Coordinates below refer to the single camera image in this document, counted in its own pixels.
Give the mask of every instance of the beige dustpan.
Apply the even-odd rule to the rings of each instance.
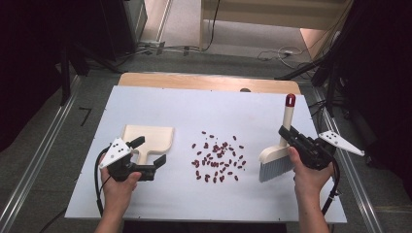
[[[167,152],[172,146],[173,127],[157,127],[130,125],[124,127],[122,138],[125,142],[130,142],[140,136],[145,137],[145,143],[135,150],[139,152],[137,165],[146,165],[149,153],[162,154]]]

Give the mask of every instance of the hand brush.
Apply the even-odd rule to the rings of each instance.
[[[291,129],[294,102],[296,97],[293,94],[286,96],[285,112],[283,126],[288,130]],[[281,137],[279,145],[267,148],[260,153],[260,172],[259,181],[267,182],[275,177],[278,177],[293,168],[293,165],[288,157],[288,143]]]

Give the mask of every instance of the white tabletop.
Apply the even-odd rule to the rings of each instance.
[[[174,127],[172,147],[166,164],[153,182],[139,182],[124,217],[178,221],[298,221],[293,171],[266,183],[258,181],[258,156],[279,143],[285,94],[166,89],[115,86],[100,121],[95,138],[66,217],[99,218],[94,192],[93,169],[97,154],[119,135],[127,124]],[[316,130],[304,96],[296,95],[292,126],[305,136],[316,138]],[[221,183],[197,180],[195,172],[214,174],[214,168],[191,162],[203,159],[209,145],[228,142],[237,159],[247,161],[233,172],[239,181],[225,175]],[[324,204],[331,188],[329,180],[322,193]],[[329,223],[346,222],[338,197],[326,213]]]

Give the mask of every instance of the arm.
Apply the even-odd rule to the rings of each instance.
[[[317,171],[307,168],[302,163],[295,148],[289,148],[289,155],[294,165],[294,192],[299,210],[300,232],[328,232],[320,207],[320,193],[333,174],[332,165],[329,164],[322,171]]]
[[[112,178],[109,179],[109,171],[107,168],[101,170],[101,180],[104,183],[103,192],[105,197],[105,205],[103,216],[95,230],[95,233],[112,233],[118,232],[122,217],[130,203],[131,193],[137,186],[141,173],[131,173],[127,180],[117,183]]]

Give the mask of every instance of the red brush tip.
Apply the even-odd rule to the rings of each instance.
[[[286,107],[294,107],[294,101],[296,100],[296,97],[294,94],[288,94],[286,96]]]

